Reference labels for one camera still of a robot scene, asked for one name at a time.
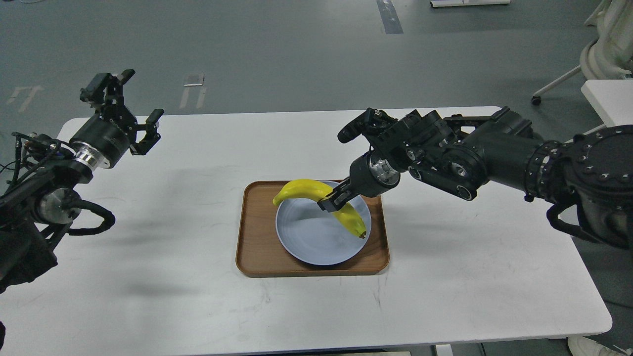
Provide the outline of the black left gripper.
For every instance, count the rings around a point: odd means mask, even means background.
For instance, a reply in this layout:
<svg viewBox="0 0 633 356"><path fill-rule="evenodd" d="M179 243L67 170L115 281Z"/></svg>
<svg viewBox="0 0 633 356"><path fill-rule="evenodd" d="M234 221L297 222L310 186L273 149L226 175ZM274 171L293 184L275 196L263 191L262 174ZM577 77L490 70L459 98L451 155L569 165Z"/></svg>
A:
<svg viewBox="0 0 633 356"><path fill-rule="evenodd" d="M95 114L71 137L74 149L90 148L101 155L101 168L113 168L130 148L132 155L146 155L161 139L159 123L165 111L151 112L144 124L125 114L124 84L136 71L126 69L118 75L96 74L87 87L81 89L81 101L95 109ZM134 142L137 132L145 132L140 142Z"/></svg>

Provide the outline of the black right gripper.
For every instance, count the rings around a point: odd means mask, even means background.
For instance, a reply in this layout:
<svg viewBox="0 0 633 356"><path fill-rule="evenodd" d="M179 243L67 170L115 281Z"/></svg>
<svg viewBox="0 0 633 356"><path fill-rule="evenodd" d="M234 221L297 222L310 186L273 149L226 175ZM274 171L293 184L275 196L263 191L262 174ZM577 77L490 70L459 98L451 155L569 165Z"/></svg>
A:
<svg viewBox="0 0 633 356"><path fill-rule="evenodd" d="M402 174L391 167L389 162L377 153L365 153L350 166L350 178L345 178L323 198L317 201L319 208L326 212L338 212L346 204L357 207L363 202L362 196L377 197L396 187Z"/></svg>

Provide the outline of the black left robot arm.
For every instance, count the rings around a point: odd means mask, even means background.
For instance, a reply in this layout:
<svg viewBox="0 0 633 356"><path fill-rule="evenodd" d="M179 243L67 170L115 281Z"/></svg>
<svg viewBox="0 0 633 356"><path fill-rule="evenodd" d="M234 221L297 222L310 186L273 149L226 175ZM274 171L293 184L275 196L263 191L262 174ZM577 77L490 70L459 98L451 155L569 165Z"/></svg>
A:
<svg viewBox="0 0 633 356"><path fill-rule="evenodd" d="M113 227L106 208L84 200L78 184L95 169L111 169L125 152L146 155L160 140L162 109L144 123L125 106L124 85L135 74L96 74L80 99L94 113L69 142L14 132L13 176L0 199L0 288L33 282L57 266L56 246L66 236L93 236Z"/></svg>

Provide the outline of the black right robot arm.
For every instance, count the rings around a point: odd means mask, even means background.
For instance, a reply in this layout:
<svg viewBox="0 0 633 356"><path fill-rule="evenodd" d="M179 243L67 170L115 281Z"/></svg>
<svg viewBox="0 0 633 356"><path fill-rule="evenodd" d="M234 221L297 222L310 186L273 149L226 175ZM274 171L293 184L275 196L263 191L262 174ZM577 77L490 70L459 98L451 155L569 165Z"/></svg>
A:
<svg viewBox="0 0 633 356"><path fill-rule="evenodd" d="M359 195L379 196L403 172L466 201L494 181L523 191L525 201L551 203L546 218L556 230L631 250L632 133L631 125L620 125L559 142L541 139L530 120L508 107L487 117L413 110L402 119L368 108L338 140L364 136L370 150L318 205L335 212Z"/></svg>

